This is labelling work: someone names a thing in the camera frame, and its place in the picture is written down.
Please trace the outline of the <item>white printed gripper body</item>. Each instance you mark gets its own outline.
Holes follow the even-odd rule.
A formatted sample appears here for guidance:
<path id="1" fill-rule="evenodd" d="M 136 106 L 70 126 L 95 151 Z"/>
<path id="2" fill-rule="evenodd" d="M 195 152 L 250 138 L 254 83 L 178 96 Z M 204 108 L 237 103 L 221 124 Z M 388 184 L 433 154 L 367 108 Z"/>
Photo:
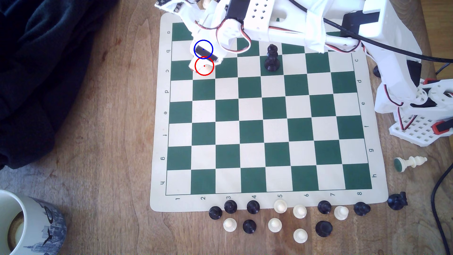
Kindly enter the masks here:
<path id="1" fill-rule="evenodd" d="M 203 29 L 213 32 L 218 45 L 225 51 L 241 54 L 250 49 L 250 37 L 244 29 L 244 19 L 249 5 L 248 0 L 205 0 Z M 244 38 L 247 46 L 236 50 L 231 48 L 237 38 Z"/>

